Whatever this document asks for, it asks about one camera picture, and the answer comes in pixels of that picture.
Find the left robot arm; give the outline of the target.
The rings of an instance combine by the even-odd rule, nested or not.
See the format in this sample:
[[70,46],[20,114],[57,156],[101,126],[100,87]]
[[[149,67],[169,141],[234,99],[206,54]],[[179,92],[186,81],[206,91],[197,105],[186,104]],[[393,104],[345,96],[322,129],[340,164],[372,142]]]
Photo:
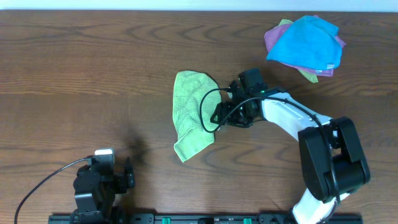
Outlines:
[[77,209],[70,215],[70,223],[128,223],[123,208],[114,206],[117,194],[125,194],[135,187],[134,169],[130,159],[124,172],[114,173],[112,154],[87,158],[87,165],[78,169],[73,182]]

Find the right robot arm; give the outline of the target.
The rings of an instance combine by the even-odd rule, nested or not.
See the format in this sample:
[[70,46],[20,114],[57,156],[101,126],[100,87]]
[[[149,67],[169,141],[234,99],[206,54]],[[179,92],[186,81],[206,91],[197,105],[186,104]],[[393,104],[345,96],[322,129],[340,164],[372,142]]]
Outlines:
[[269,88],[256,68],[224,88],[229,100],[209,118],[218,127],[251,127],[257,118],[274,123],[298,142],[305,192],[289,212],[262,213],[257,223],[362,223],[361,215],[338,215],[341,202],[370,180],[369,166],[351,119],[333,119]]

